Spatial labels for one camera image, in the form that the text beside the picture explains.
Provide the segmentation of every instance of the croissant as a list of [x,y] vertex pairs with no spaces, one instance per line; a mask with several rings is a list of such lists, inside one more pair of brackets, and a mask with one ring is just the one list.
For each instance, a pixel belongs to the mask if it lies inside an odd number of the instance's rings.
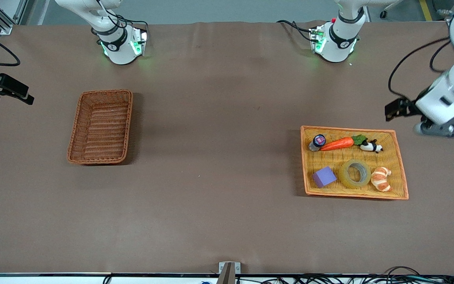
[[390,191],[391,187],[386,181],[386,177],[391,175],[391,171],[384,167],[379,167],[371,174],[371,183],[381,192]]

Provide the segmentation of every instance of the blue block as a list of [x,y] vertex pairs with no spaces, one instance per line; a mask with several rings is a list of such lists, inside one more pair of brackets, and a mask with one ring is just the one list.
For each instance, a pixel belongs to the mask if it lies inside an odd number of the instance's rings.
[[318,187],[324,187],[329,183],[336,181],[337,178],[330,167],[325,167],[313,174],[313,180]]

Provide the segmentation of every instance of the basket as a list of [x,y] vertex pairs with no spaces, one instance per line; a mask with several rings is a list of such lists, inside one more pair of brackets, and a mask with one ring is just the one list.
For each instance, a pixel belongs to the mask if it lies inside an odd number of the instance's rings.
[[[310,151],[308,145],[318,134],[324,135],[328,142],[343,137],[360,134],[365,135],[369,140],[377,139],[377,144],[383,146],[383,151],[380,153],[363,151],[358,146],[332,151]],[[395,131],[302,126],[301,152],[306,194],[356,198],[409,199],[406,174],[404,172],[404,166],[402,165],[402,157],[400,156],[400,149],[398,148]],[[366,162],[371,168],[371,171],[374,171],[377,167],[386,167],[390,169],[392,173],[388,176],[388,182],[391,186],[391,190],[389,192],[380,192],[371,184],[371,182],[364,187],[350,189],[343,185],[339,180],[322,188],[317,187],[312,178],[313,173],[329,166],[337,176],[339,168],[351,159],[358,159]],[[350,168],[348,173],[350,173],[353,180],[360,179],[360,173],[355,169]]]
[[127,155],[133,94],[101,90],[81,94],[68,147],[72,164],[116,164]]

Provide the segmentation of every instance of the toy panda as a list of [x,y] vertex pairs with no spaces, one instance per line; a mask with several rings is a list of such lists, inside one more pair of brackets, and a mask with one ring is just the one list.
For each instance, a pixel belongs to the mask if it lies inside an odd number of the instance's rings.
[[371,142],[367,142],[367,139],[360,144],[360,149],[364,151],[375,151],[376,153],[379,153],[380,151],[383,151],[383,146],[377,145],[376,144],[377,140],[372,140]]

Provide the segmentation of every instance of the toy carrot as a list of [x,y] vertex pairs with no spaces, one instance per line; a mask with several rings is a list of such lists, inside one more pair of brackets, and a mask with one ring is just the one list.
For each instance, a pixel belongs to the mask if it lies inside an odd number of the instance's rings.
[[364,135],[357,135],[352,137],[345,137],[333,142],[327,143],[320,148],[320,151],[330,151],[335,149],[348,148],[353,145],[360,145],[367,138]]

